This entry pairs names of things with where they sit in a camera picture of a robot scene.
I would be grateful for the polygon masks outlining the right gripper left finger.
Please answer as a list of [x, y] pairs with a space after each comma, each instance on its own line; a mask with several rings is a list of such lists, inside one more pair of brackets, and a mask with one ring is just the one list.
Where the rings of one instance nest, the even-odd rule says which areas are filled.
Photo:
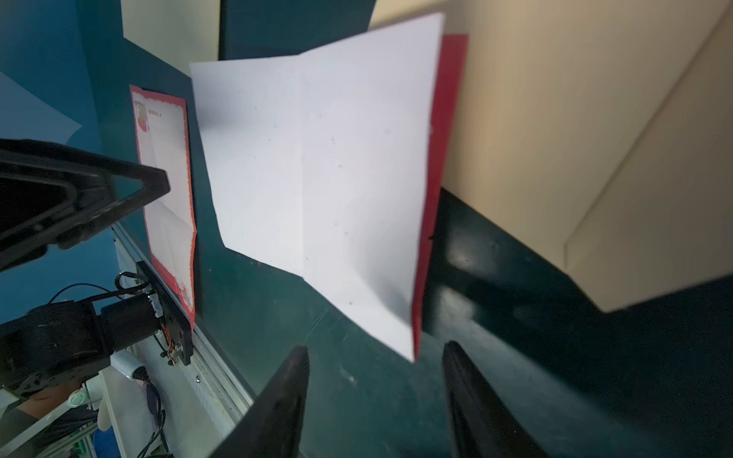
[[294, 347], [214, 457], [297, 457], [310, 373], [307, 348]]

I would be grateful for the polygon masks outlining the red bordered letter paper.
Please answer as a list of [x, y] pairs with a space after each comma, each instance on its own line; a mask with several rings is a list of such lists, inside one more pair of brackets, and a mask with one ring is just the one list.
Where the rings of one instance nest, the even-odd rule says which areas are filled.
[[191, 67], [224, 246], [301, 277], [408, 361], [445, 20]]

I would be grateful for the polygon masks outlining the red letter paper flat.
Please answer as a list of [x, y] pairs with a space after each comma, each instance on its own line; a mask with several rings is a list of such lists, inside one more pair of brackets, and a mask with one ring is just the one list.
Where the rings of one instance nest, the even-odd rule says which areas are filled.
[[196, 226], [184, 99], [130, 87], [139, 163], [164, 173], [163, 196], [144, 207], [154, 269], [194, 326]]

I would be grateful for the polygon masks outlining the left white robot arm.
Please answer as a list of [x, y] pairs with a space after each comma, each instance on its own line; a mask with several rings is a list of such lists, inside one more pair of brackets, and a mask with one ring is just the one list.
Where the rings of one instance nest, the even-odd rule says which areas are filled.
[[[162, 169], [30, 139], [1, 141], [1, 269], [74, 247], [170, 191]], [[160, 327], [136, 286], [95, 311], [107, 292], [49, 301], [1, 326], [1, 385], [28, 397], [106, 368], [111, 355]]]

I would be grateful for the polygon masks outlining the large yellow envelope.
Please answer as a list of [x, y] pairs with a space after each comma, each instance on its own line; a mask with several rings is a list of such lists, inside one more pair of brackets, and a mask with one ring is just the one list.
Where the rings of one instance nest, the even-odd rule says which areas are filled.
[[123, 36], [190, 76], [190, 65], [219, 59], [220, 0], [122, 0]]

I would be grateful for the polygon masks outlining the small yellow envelope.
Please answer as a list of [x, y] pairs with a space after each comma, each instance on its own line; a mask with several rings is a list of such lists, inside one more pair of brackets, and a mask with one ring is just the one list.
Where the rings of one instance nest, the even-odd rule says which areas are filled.
[[469, 48], [445, 187], [613, 312], [732, 272], [728, 1], [379, 1]]

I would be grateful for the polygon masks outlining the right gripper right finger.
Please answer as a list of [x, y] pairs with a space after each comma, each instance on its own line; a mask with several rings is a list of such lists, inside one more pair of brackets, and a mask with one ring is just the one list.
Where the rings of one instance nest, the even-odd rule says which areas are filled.
[[454, 457], [545, 457], [459, 343], [444, 346], [445, 385]]

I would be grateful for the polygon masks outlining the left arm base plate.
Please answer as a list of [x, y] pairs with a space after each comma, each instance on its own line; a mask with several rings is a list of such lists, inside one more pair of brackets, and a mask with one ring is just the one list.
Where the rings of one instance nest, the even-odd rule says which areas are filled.
[[137, 273], [148, 282], [148, 295], [160, 315], [160, 342], [171, 366], [189, 366], [193, 356], [192, 326], [177, 298], [146, 261], [137, 262]]

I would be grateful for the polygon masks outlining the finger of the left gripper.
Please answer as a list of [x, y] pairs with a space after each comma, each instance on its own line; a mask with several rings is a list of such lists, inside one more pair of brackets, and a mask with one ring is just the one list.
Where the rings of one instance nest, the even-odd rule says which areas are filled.
[[53, 142], [1, 140], [1, 269], [66, 250], [163, 196], [164, 173]]

